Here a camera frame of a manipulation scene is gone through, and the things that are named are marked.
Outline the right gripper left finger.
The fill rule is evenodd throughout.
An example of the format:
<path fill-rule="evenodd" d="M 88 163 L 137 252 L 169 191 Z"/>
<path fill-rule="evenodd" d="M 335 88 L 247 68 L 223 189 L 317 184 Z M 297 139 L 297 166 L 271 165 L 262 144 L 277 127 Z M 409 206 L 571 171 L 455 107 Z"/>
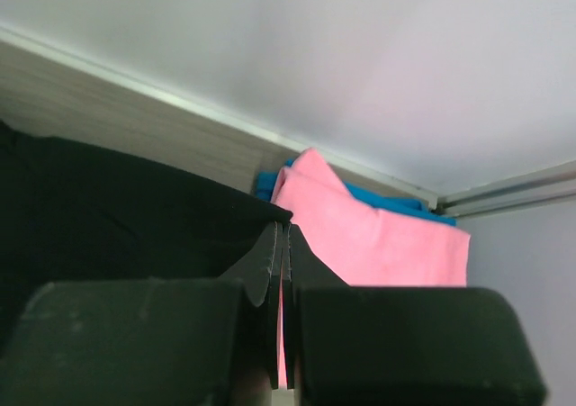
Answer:
<path fill-rule="evenodd" d="M 267 405 L 283 226 L 214 278 L 49 283 L 1 366 L 4 405 Z"/>

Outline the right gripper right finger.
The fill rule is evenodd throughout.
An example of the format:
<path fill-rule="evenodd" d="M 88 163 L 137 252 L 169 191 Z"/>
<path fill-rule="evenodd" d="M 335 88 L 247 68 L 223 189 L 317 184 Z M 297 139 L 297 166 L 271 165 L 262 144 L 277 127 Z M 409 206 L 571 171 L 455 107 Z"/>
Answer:
<path fill-rule="evenodd" d="M 346 284 L 284 233 L 284 369 L 301 405 L 542 405 L 520 320 L 477 287 Z"/>

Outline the black t shirt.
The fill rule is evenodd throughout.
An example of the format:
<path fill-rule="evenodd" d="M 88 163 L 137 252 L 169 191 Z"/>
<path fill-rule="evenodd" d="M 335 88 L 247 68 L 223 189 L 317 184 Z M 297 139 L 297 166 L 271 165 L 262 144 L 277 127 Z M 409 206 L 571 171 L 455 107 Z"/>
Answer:
<path fill-rule="evenodd" d="M 1 334 L 44 284 L 216 277 L 290 213 L 208 178 L 1 128 Z"/>

